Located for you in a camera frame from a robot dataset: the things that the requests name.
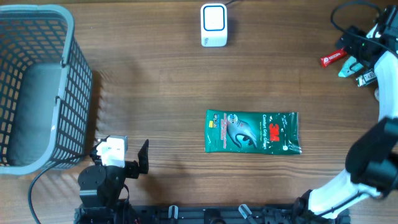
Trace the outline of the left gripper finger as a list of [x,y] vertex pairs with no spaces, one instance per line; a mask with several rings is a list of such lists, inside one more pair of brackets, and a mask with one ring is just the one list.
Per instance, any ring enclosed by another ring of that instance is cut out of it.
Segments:
[[149,151],[149,140],[146,139],[140,151],[138,152],[138,159],[139,159],[138,163],[139,163],[140,174],[147,174],[149,171],[148,151]]
[[98,146],[98,145],[101,144],[102,142],[106,142],[108,138],[109,138],[109,136],[106,136],[106,137],[104,137],[104,138],[98,138],[98,139],[95,141],[95,146]]

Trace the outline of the white teal wipes pack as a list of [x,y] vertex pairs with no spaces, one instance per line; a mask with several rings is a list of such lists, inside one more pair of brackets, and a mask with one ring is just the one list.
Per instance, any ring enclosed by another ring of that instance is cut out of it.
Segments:
[[342,69],[338,73],[338,76],[343,78],[349,77],[352,74],[360,71],[363,67],[364,66],[359,63],[356,58],[350,56],[343,64]]

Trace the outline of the green white small box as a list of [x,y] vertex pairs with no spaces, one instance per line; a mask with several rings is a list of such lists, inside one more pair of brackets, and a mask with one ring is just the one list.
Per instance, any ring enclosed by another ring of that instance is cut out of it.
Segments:
[[359,87],[367,86],[377,80],[373,69],[366,70],[362,75],[356,78]]

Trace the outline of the red snack stick packet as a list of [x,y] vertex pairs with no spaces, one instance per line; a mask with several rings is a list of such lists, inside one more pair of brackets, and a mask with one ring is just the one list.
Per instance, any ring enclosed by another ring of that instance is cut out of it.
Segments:
[[327,56],[321,57],[320,58],[321,66],[323,68],[326,68],[330,64],[338,61],[339,59],[345,57],[346,55],[347,52],[344,50],[344,48],[338,49]]

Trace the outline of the green 3M gloves package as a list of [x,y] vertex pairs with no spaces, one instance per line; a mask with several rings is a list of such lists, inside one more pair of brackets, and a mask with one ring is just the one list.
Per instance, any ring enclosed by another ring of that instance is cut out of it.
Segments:
[[207,110],[205,152],[301,154],[298,113]]

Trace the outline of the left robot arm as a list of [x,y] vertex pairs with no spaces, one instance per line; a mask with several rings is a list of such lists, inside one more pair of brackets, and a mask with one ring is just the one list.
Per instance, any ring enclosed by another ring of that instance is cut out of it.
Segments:
[[149,171],[149,141],[139,150],[137,161],[125,159],[128,147],[126,136],[107,136],[98,140],[89,156],[94,164],[78,176],[81,205],[75,209],[74,222],[140,223],[129,198],[119,198],[122,190],[128,190],[126,179],[137,179]]

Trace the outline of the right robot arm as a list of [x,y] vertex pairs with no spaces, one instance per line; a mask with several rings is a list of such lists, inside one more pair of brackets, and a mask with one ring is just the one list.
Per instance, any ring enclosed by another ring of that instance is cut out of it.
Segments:
[[382,200],[397,190],[397,6],[376,9],[369,32],[344,29],[339,44],[378,84],[379,118],[350,148],[345,168],[324,186],[297,198],[291,223],[342,223],[343,212],[362,200]]

